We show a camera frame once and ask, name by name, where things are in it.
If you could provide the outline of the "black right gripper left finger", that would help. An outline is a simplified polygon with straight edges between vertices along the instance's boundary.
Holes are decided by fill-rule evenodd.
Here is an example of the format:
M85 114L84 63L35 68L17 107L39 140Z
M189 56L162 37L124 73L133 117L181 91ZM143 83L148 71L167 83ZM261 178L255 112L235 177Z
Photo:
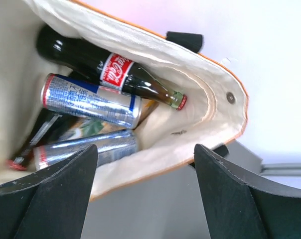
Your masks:
M0 185L0 239L79 239L98 160L96 146Z

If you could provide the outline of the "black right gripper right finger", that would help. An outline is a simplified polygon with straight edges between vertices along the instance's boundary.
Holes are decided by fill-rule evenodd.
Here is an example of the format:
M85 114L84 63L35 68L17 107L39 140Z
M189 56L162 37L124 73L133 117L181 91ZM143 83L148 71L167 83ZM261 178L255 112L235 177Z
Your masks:
M197 144L194 164L212 239L301 239L301 189Z

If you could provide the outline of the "energy drink can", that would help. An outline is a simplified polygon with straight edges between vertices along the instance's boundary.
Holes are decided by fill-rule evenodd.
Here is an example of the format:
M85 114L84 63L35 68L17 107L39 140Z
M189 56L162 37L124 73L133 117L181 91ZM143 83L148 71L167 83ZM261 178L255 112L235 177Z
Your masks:
M134 129L142 99L104 86L50 73L41 90L42 105L55 112L106 121Z
M97 166L108 164L139 151L137 136L132 130L122 129L90 137L60 141L33 150L37 171L65 160L87 146L95 145Z

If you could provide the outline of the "orange canvas bag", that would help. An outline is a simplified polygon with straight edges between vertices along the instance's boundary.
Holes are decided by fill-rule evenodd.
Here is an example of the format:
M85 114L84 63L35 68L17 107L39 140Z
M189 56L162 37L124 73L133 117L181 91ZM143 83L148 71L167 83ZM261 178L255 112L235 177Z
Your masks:
M223 65L78 1L0 0L0 187L90 143L96 198L238 137L247 100Z

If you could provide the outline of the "glass cola bottle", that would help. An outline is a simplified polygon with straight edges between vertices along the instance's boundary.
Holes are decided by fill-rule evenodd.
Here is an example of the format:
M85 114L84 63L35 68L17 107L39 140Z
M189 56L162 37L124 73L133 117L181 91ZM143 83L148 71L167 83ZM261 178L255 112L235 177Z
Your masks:
M164 84L139 63L85 39L63 36L48 25L37 35L36 50L44 59L81 73L94 84L158 101L178 111L186 104L185 94Z

